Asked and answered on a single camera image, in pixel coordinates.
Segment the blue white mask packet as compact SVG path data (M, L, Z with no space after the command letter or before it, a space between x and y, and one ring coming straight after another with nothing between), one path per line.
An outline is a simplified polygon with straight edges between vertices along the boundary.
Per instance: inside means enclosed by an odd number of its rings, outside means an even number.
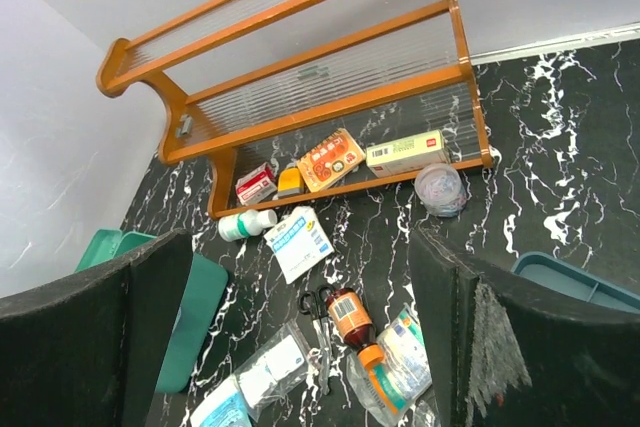
M190 417L193 427L251 427L236 376L231 374L204 398Z

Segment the green medicine kit box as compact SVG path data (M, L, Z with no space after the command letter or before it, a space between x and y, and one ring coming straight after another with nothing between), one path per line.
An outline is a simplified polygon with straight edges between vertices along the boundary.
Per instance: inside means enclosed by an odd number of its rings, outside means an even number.
M111 260L153 238L135 231L100 229L89 242L76 270ZM222 266L199 253L193 254L190 275L156 383L157 393L175 394L187 387L228 281L229 274Z

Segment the bagged white gauze pads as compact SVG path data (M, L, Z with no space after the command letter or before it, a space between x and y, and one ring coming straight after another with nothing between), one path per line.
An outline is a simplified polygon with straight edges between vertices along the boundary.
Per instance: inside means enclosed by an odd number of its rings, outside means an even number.
M314 354L297 321L286 322L235 371L248 407L257 411L286 396L315 367Z

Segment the brown orange-capped syrup bottle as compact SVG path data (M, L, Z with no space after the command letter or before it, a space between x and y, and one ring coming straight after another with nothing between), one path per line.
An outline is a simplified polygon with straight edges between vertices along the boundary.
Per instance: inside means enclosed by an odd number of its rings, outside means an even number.
M360 297L351 288L330 293L325 300L328 313L343 342L357 355L362 367L371 370L385 357L377 343L376 329Z

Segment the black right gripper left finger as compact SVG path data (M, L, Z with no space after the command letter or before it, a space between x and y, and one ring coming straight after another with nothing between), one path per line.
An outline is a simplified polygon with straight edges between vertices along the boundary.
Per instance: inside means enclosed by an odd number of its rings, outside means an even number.
M177 229L3 298L2 425L144 425L192 258Z

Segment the white blue sachet packet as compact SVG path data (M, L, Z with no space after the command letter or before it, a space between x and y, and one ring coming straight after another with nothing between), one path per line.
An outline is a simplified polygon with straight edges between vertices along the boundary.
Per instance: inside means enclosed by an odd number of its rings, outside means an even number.
M285 282L292 284L334 252L315 210L298 206L265 235Z

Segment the white green medicine bottle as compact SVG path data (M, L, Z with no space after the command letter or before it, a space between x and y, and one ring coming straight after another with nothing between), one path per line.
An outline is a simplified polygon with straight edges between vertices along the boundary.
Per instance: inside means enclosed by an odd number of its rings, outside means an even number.
M247 211L222 217L218 222L218 233L226 242L242 240L260 235L265 229L274 227L278 222L274 210Z

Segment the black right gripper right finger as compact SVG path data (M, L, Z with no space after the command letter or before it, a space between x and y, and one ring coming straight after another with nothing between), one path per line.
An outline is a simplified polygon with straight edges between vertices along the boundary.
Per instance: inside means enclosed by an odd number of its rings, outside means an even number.
M445 426L635 426L639 313L565 296L411 235L409 267Z

